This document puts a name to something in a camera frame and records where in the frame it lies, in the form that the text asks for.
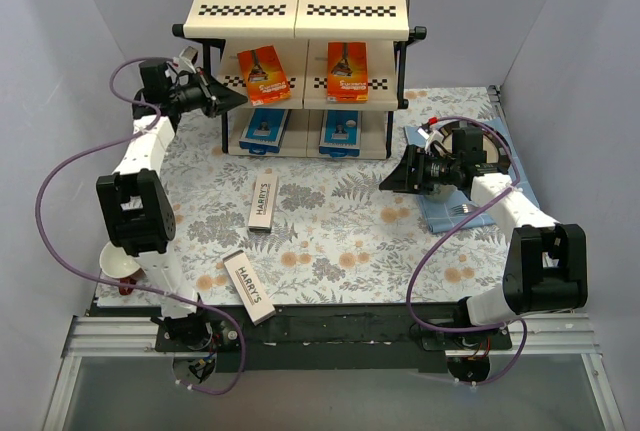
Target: black and white checkered pattern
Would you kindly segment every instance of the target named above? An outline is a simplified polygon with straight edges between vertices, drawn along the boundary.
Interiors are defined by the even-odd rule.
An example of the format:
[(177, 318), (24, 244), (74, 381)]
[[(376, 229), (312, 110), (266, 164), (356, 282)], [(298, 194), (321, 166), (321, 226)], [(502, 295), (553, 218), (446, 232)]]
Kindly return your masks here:
[(382, 79), (372, 79), (371, 81), (369, 81), (369, 87), (371, 89), (389, 89), (389, 86), (387, 86), (388, 80), (387, 78), (382, 78)]
[(286, 4), (247, 4), (246, 6), (229, 6), (203, 4), (200, 6), (199, 16), (284, 16), (286, 14)]
[(327, 78), (313, 78), (313, 87), (327, 89)]
[[(244, 82), (244, 79), (242, 79), (242, 76), (225, 76), (224, 80), (222, 81), (222, 85), (223, 86), (231, 86), (232, 88), (237, 88), (237, 87), (242, 87), (242, 88), (246, 88), (247, 85)], [(293, 76), (291, 78), (289, 78), (289, 88), (291, 89), (295, 89), (296, 87), (296, 77)]]
[(390, 18), (396, 17), (395, 6), (327, 6), (324, 4), (308, 4), (307, 16), (365, 16), (365, 17), (379, 17), (384, 18), (388, 16)]

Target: fork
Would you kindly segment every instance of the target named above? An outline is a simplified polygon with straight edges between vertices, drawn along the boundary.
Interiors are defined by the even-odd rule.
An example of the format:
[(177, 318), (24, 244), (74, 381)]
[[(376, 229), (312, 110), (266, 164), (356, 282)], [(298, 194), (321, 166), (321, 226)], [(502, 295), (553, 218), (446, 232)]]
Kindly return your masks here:
[(473, 213), (477, 209), (478, 206), (475, 204), (459, 204), (450, 208), (449, 214), (451, 214), (451, 216), (463, 216), (465, 214)]

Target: blue towel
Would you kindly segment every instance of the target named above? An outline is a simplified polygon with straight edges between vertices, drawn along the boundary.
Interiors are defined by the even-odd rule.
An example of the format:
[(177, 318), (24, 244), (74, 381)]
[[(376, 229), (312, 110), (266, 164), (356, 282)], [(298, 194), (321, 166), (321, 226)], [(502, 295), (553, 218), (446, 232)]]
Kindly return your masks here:
[[(485, 123), (491, 126), (493, 129), (498, 131), (502, 136), (507, 139), (509, 146), (511, 147), (511, 155), (513, 156), (513, 160), (515, 161), (515, 165), (520, 170), (520, 176), (522, 180), (518, 184), (519, 188), (522, 188), (522, 192), (524, 195), (537, 207), (540, 207), (538, 204), (538, 200), (533, 194), (533, 190), (529, 185), (529, 181), (527, 180), (527, 176), (522, 169), (522, 164), (520, 163), (520, 159), (513, 147), (513, 142), (511, 141), (511, 136), (507, 132), (507, 128), (502, 122), (500, 118), (492, 119), (489, 121), (485, 121)], [(418, 134), (418, 128), (415, 126), (405, 126), (405, 134), (407, 136), (408, 144), (416, 144), (418, 146), (425, 145), (425, 139)], [(515, 174), (513, 172), (513, 166), (509, 168), (509, 175), (511, 179), (515, 179)], [(459, 204), (470, 203), (466, 196), (462, 193), (462, 191), (455, 191), (451, 197), (445, 203), (434, 203), (433, 201), (429, 201), (424, 196), (417, 196), (418, 198), (418, 206), (422, 210), (422, 215), (427, 220), (427, 224), (429, 226), (429, 231), (432, 233), (444, 233), (453, 228), (456, 224), (462, 221), (465, 216), (451, 216), (449, 214), (449, 209)], [(472, 219), (466, 225), (463, 226), (463, 229), (467, 228), (476, 228), (478, 226), (487, 226), (490, 224), (495, 224), (493, 219), (487, 214), (482, 213), (475, 219)]]

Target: blue box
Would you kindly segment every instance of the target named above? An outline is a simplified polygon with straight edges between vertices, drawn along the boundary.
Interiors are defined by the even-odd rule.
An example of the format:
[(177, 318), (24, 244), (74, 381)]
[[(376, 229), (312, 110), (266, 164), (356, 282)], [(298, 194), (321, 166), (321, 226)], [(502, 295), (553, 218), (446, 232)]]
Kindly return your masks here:
[(361, 124), (362, 111), (325, 111), (320, 154), (328, 154), (332, 158), (360, 156)]
[(289, 109), (254, 109), (240, 137), (240, 147), (256, 155), (279, 153), (290, 112)]

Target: dish rack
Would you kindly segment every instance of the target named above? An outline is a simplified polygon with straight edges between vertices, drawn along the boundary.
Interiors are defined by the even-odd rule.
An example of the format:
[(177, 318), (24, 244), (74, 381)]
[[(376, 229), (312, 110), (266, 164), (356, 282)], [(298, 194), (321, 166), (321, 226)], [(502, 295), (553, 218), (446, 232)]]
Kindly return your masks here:
[[(391, 156), (393, 116), (407, 109), (404, 99), (407, 47), (426, 37), (424, 26), (409, 28), (410, 0), (193, 0), (184, 24), (173, 34), (202, 45), (203, 67), (212, 72), (211, 48), (220, 53), (215, 77), (246, 95), (236, 54), (273, 45), (291, 88), (287, 100), (262, 106), (291, 109), (279, 153), (266, 156), (324, 157), (319, 142), (326, 109), (362, 113), (360, 154), (353, 159)], [(329, 41), (367, 45), (369, 97), (365, 103), (327, 102)], [(221, 116), (222, 150), (249, 155), (239, 140), (253, 107), (237, 108), (233, 129)]]

